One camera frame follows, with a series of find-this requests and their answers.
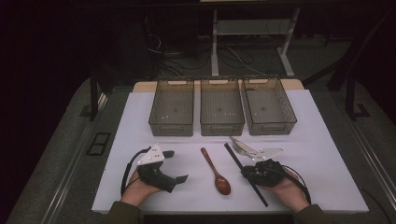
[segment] table leg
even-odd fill
[[[285,68],[286,75],[288,77],[294,77],[294,72],[291,68],[288,56],[286,56],[286,52],[288,51],[289,43],[291,41],[291,37],[293,36],[294,27],[297,23],[298,14],[300,13],[300,8],[297,7],[293,11],[293,15],[291,16],[291,21],[289,24],[288,32],[286,33],[285,42],[281,48],[277,48],[277,53],[279,54],[280,61]]]
[[[215,9],[213,12],[213,36],[212,36],[212,76],[219,75],[219,61],[218,61],[218,11]]]

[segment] wrist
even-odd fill
[[[291,209],[291,211],[293,211],[293,213],[298,213],[298,212],[302,211],[303,209],[305,209],[306,207],[308,207],[309,205],[311,205],[311,204],[309,204],[307,201],[301,201],[301,202],[291,204],[290,209]]]
[[[148,195],[146,193],[139,192],[138,190],[125,190],[122,194],[120,202],[128,203],[133,206],[140,206],[146,199]]]

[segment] black cable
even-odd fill
[[[236,61],[238,63],[241,63],[242,65],[244,65],[243,67],[246,67],[247,64],[254,63],[254,57],[251,54],[249,54],[249,53],[247,53],[247,52],[245,52],[244,50],[241,50],[241,49],[240,49],[240,51],[244,52],[251,60],[249,62],[246,62],[244,59],[242,59],[242,57],[239,56],[239,54],[236,54],[236,52],[233,49],[231,49],[230,47],[227,47],[227,51],[226,52],[228,52],[232,56],[227,56],[225,54],[223,54],[223,56],[225,58],[227,58],[227,59],[230,59],[230,60]]]
[[[274,60],[274,54],[276,52],[276,49],[273,50],[272,54],[271,54],[271,60],[267,60],[267,62],[269,63],[268,69],[267,69],[267,74],[271,71],[272,65],[273,65],[273,60]]]
[[[174,71],[176,71],[177,73],[179,73],[182,77],[184,77],[184,69],[183,68],[181,68],[181,69],[183,69],[182,71],[179,71],[179,70],[177,70],[178,68],[180,68],[180,67],[177,67],[177,66],[169,66],[169,65],[167,65],[167,64],[164,64],[167,68],[169,68],[169,69],[172,69],[172,70],[174,70]]]
[[[376,203],[376,205],[378,205],[379,209],[381,209],[381,211],[384,213],[385,218],[388,221],[388,224],[392,223],[392,220],[390,219],[389,214],[387,213],[387,211],[385,210],[385,208],[381,205],[381,203],[374,197],[374,195],[372,193],[370,193],[367,189],[364,189],[362,187],[359,187],[359,189],[361,191],[363,191],[364,193],[366,193],[368,196],[370,196],[371,199],[373,199],[373,201]]]
[[[241,64],[243,64],[247,69],[249,69],[249,70],[251,70],[251,71],[253,71],[253,72],[256,72],[256,73],[259,73],[259,74],[261,74],[261,75],[265,75],[264,73],[262,73],[262,72],[260,72],[260,71],[258,71],[258,70],[256,70],[256,69],[253,69],[253,68],[251,68],[251,67],[249,67],[246,63],[245,63],[245,61],[241,58],[241,57],[239,57],[239,55],[233,50],[233,49],[231,49],[231,48],[227,48],[229,51],[231,51],[237,58],[238,58],[238,60],[239,60],[239,62],[241,63]]]
[[[177,76],[181,76],[181,77],[184,76],[183,72],[178,71],[174,66],[169,66],[169,65],[163,64],[163,69],[166,69],[168,71],[171,71],[171,70],[175,71],[174,74],[177,74]]]
[[[132,163],[140,154],[147,153],[150,149],[151,149],[151,147],[138,151],[136,154],[134,154],[131,161],[126,165],[124,176],[122,177],[122,183],[121,183],[121,190],[120,190],[121,196],[122,196],[123,192],[125,191],[125,189],[127,188],[127,186],[125,186],[125,185],[126,185],[126,182],[128,179],[129,172],[131,171]]]
[[[304,186],[300,181],[298,181],[298,179],[294,178],[292,175],[289,175],[286,172],[279,172],[278,170],[274,170],[274,169],[271,169],[271,168],[265,168],[265,170],[277,173],[279,175],[283,175],[287,179],[292,181],[295,185],[297,185],[297,187],[299,187],[303,191],[306,200],[309,202],[309,204],[311,204],[311,195],[309,194],[308,188],[306,186]]]
[[[301,181],[303,181],[303,185],[306,187],[306,184],[305,184],[305,181],[303,180],[303,177],[300,176],[300,174],[297,173],[297,171],[295,171],[293,168],[291,168],[291,167],[289,167],[289,166],[287,166],[287,165],[282,165],[282,166],[283,166],[283,167],[286,167],[286,168],[288,168],[288,169],[290,169],[290,170],[292,170],[295,174],[297,174],[297,176],[300,177]]]
[[[225,60],[223,59],[223,57],[226,57],[226,58],[229,58],[228,56],[226,56],[226,55],[224,55],[224,54],[222,54],[222,53],[220,53],[220,52],[218,52],[218,56],[219,56],[219,59],[221,59],[221,61],[223,62],[223,63],[225,63],[227,66],[230,66],[230,67],[232,67],[232,68],[246,68],[245,66],[235,66],[235,65],[232,65],[232,64],[230,64],[230,63],[227,63],[227,62],[225,62]]]
[[[170,62],[170,63],[173,63],[173,64],[175,64],[175,65],[177,65],[179,68],[182,68],[182,69],[186,69],[186,67],[184,67],[183,65],[181,65],[181,63],[177,63],[177,62],[174,62],[174,61],[172,61],[172,60],[170,60],[170,59],[164,59],[165,61],[168,61],[168,62]]]
[[[128,189],[128,187],[131,186],[138,179],[140,179],[140,177],[138,177],[135,180],[131,181],[131,183],[129,183],[125,188]]]
[[[172,61],[170,59],[166,59],[165,58],[166,61],[168,61],[170,63],[174,63],[174,64],[176,64],[178,66],[181,66],[183,69],[186,69],[186,70],[198,70],[198,69],[201,69],[201,68],[203,68],[203,67],[205,67],[207,65],[207,63],[209,62],[209,59],[210,59],[210,54],[207,55],[207,57],[206,57],[206,59],[205,59],[205,61],[204,61],[204,63],[202,65],[199,65],[198,67],[195,67],[195,68],[189,68],[189,67],[185,67],[185,66],[181,65],[180,63],[176,63],[176,62],[174,62],[174,61]]]
[[[182,76],[181,74],[178,74],[178,73],[176,73],[176,72],[170,70],[170,69],[167,68],[167,67],[164,67],[164,66],[161,66],[161,65],[159,65],[159,67],[161,67],[161,68],[162,68],[163,70],[165,70],[165,71],[168,71],[168,72],[172,73],[172,74],[173,74],[174,76],[176,76],[176,77]]]
[[[269,40],[261,40],[261,41],[257,41],[255,43],[249,43],[249,44],[240,44],[240,43],[230,44],[230,43],[225,43],[225,42],[219,41],[218,46],[219,47],[224,46],[224,47],[230,47],[230,48],[235,48],[235,47],[253,47],[253,46],[256,46],[256,45],[268,44],[268,43],[271,43],[271,42],[275,41],[275,39],[272,38],[269,35],[266,38],[269,38]]]

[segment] dark background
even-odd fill
[[[0,4],[1,96],[4,102],[0,223],[3,223],[81,83],[95,73],[102,89],[111,91],[114,85],[151,79],[156,70],[155,58],[146,50],[147,27],[141,22],[144,13],[80,9],[65,0],[8,0]],[[370,1],[359,1],[358,6],[356,3],[304,6],[295,35],[353,37],[376,13],[375,8]],[[169,43],[178,43],[178,47],[191,54],[195,51],[194,36],[210,35],[212,18],[208,11],[178,14],[164,11],[155,15],[154,20],[160,23],[151,32],[162,34]],[[220,15],[224,19],[247,15],[257,18],[262,12],[237,9]],[[395,21],[386,24],[391,27],[388,29],[394,29]],[[367,54],[375,53],[375,44],[392,43],[392,39],[394,37],[377,36]],[[394,80],[395,44],[387,48],[387,54],[381,55],[387,57],[387,63],[380,66],[380,74],[387,74]],[[366,66],[375,63],[383,61],[379,56],[365,61]],[[394,85],[381,85],[393,89],[393,93],[384,91],[390,96],[385,98],[394,98]],[[396,114],[394,101],[387,101],[391,106],[381,105]]]

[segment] sleeve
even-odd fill
[[[296,213],[294,218],[298,224],[335,224],[317,204],[310,205]]]
[[[135,224],[140,209],[128,203],[114,202],[102,224]]]

